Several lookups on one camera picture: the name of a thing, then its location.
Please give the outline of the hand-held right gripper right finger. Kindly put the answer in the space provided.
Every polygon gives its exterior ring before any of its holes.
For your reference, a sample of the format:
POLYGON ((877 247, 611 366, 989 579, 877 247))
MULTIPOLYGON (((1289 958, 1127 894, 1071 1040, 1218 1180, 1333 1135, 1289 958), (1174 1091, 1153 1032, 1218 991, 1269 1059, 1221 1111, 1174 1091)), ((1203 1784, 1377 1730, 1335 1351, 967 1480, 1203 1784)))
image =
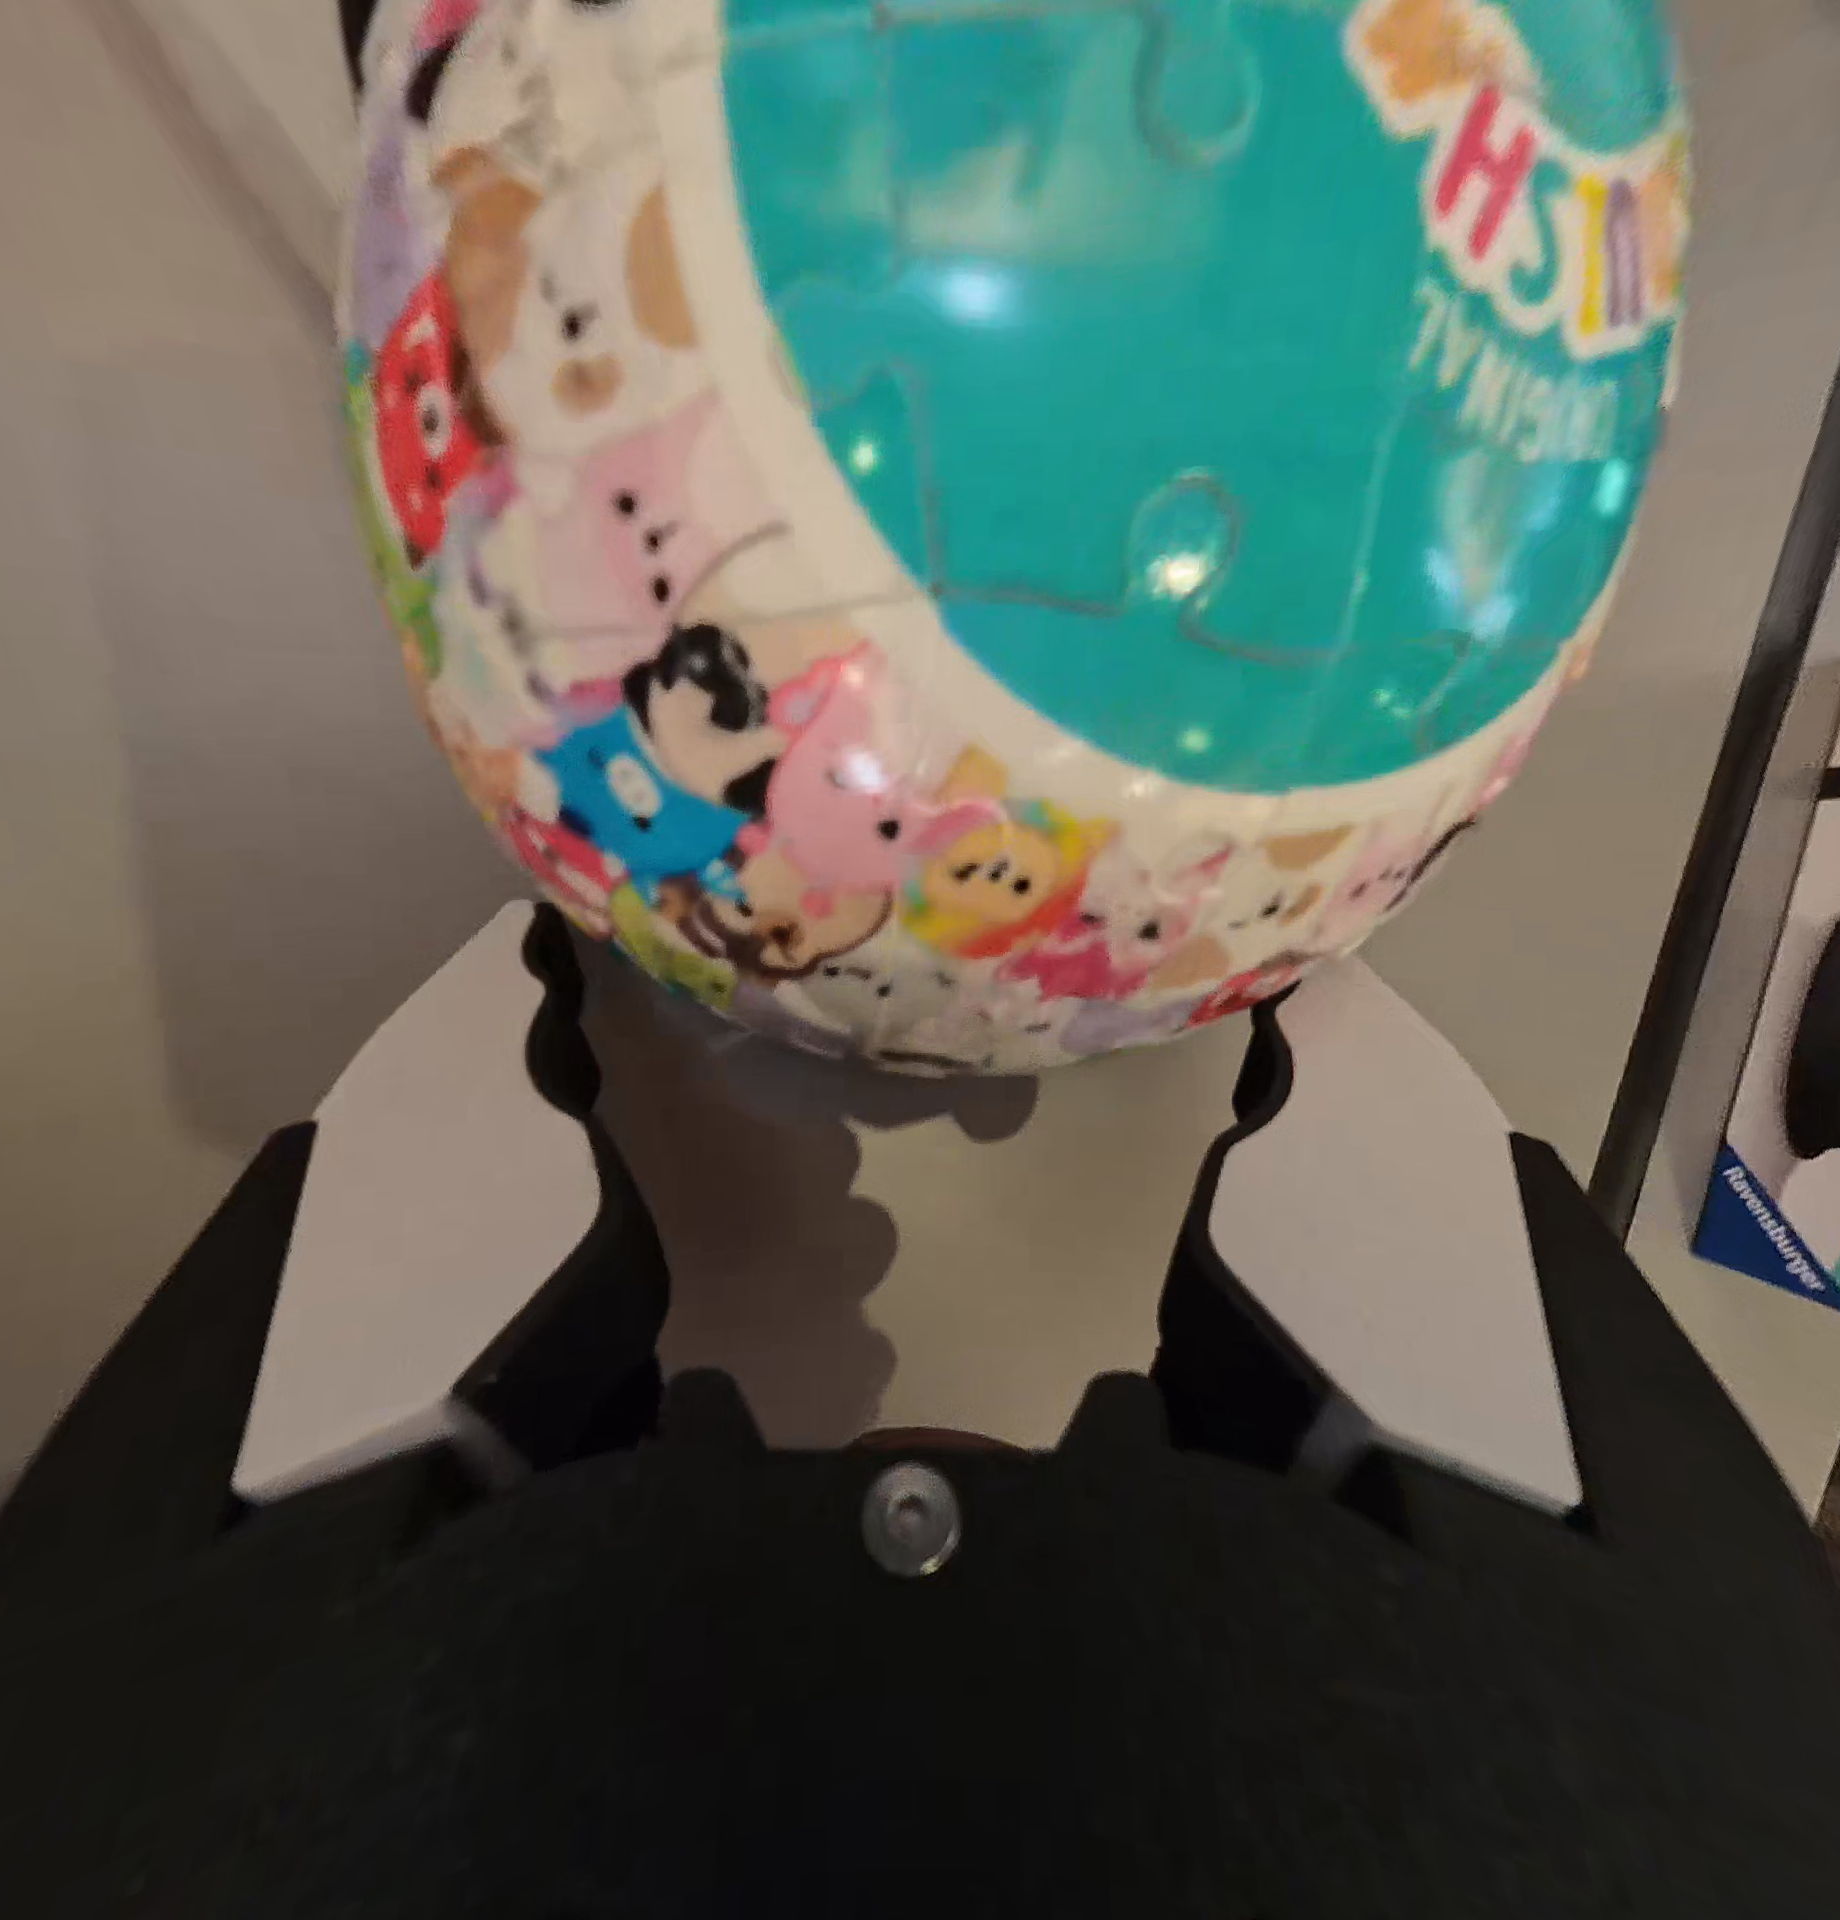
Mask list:
POLYGON ((1571 1514, 1582 1471, 1501 1106, 1355 958, 1249 1020, 1158 1302, 1174 1439, 1327 1490, 1398 1455, 1571 1514))

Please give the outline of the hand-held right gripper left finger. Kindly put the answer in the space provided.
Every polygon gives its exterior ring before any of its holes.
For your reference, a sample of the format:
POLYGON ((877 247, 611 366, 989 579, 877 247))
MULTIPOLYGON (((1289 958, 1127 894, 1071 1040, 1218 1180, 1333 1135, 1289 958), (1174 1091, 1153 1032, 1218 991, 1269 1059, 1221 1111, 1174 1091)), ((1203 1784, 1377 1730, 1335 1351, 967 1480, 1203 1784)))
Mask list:
POLYGON ((583 1006, 567 923, 501 906, 318 1104, 239 1500, 422 1450, 501 1482, 646 1432, 669 1264, 583 1006))

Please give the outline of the colourful puzzle ball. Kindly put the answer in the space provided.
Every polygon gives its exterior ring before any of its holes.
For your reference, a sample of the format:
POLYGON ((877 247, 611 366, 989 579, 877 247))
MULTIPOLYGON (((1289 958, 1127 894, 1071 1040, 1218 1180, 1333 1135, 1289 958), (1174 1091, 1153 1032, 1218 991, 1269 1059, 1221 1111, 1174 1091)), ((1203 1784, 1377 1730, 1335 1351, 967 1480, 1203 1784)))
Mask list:
POLYGON ((1586 670, 1678 378, 1665 3, 342 3, 434 743, 667 991, 897 1071, 1357 950, 1586 670))

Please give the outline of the printed puzzle box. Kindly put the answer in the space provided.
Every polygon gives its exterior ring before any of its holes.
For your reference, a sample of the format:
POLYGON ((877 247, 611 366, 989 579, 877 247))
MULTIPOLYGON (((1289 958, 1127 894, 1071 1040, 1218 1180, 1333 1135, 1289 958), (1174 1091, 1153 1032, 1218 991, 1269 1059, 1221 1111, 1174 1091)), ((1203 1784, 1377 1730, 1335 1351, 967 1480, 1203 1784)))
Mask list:
POLYGON ((1761 994, 1691 1248, 1840 1311, 1840 670, 1831 738, 1775 790, 1751 880, 1761 994))

